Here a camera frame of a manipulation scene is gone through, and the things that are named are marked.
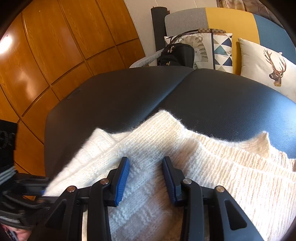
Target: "white knit sweater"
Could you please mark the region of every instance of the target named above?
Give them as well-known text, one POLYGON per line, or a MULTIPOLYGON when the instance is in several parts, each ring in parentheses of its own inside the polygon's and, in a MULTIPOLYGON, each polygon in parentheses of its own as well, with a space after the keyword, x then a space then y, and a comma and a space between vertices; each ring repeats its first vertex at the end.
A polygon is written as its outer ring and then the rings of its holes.
MULTIPOLYGON (((224 186, 264 240, 280 240, 296 215, 295 160, 272 147, 268 133, 240 143, 216 140, 186 129, 166 111, 131 132, 96 129, 45 195, 92 185, 117 168, 122 156, 129 157, 131 168, 122 202, 109 209, 113 241, 179 240, 182 209, 169 202, 164 156, 200 186, 224 186)), ((84 221, 83 240, 86 235, 84 221)))

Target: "throw pillow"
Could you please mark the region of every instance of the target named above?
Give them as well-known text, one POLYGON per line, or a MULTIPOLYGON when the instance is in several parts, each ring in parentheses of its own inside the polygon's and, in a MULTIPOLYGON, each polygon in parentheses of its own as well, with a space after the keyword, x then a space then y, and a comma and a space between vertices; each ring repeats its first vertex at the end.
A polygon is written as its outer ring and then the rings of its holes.
POLYGON ((296 65, 280 53, 245 39, 241 76, 267 85, 296 102, 296 65))
MULTIPOLYGON (((165 37, 166 43, 169 44, 174 37, 165 37)), ((175 43, 189 44, 194 48, 194 69, 216 69, 233 73, 232 34, 187 34, 178 38, 175 43)))

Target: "black leather cushion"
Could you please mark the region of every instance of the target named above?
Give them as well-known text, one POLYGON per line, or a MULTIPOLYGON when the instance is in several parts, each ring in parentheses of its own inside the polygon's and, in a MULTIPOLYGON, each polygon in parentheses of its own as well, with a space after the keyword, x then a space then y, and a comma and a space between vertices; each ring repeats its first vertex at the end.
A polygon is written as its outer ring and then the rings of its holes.
POLYGON ((270 133, 271 143, 296 157, 296 104, 253 80, 210 69, 155 66, 94 76, 48 115, 45 170, 54 176, 96 127, 127 131, 159 109, 189 129, 229 141, 270 133))

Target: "geometric pattern pillow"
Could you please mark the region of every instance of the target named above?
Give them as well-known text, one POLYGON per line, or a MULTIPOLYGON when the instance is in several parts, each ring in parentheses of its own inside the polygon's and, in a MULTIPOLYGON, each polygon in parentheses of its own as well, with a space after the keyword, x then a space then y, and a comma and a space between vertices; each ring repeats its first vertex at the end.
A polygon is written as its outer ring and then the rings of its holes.
POLYGON ((296 65, 280 53, 239 38, 241 76, 255 80, 296 102, 296 65))
MULTIPOLYGON (((164 37, 167 44, 175 36, 164 37)), ((184 43, 193 47, 193 69, 216 69, 233 73, 232 34, 195 33, 179 37, 175 43, 184 43)))

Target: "wooden panel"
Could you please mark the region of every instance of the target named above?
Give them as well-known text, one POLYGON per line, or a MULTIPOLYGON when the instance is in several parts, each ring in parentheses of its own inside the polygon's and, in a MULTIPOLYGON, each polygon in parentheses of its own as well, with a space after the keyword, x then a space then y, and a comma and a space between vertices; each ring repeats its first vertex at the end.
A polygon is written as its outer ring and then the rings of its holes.
POLYGON ((114 46, 113 38, 96 0, 60 0, 60 2, 85 58, 114 46))
POLYGON ((17 123, 19 118, 0 88, 0 119, 17 123))
POLYGON ((90 77, 91 74, 86 64, 83 63, 55 83, 52 90, 62 100, 90 77))
POLYGON ((126 68, 129 68, 134 62, 145 57, 144 50, 139 39, 123 43, 117 46, 117 48, 126 68))
POLYGON ((123 0, 97 0, 116 44, 138 38, 123 0))
POLYGON ((25 169, 23 169, 20 165, 18 165, 17 163, 15 163, 15 169, 19 172, 19 173, 27 173, 29 174, 25 169))
POLYGON ((18 125, 15 162, 33 175, 45 176, 44 146, 22 121, 18 125))
POLYGON ((11 39, 11 44, 0 53, 0 84, 14 109, 22 115, 48 84, 31 53, 20 15, 1 41, 5 41, 5 37, 11 39))
POLYGON ((23 20, 33 55, 50 83, 83 61, 58 1, 33 0, 23 20))
POLYGON ((23 117, 23 122, 42 141, 44 141, 45 121, 48 113, 59 103, 51 89, 48 89, 23 117))
POLYGON ((88 59, 87 62, 94 74, 125 68, 117 48, 108 49, 88 59))

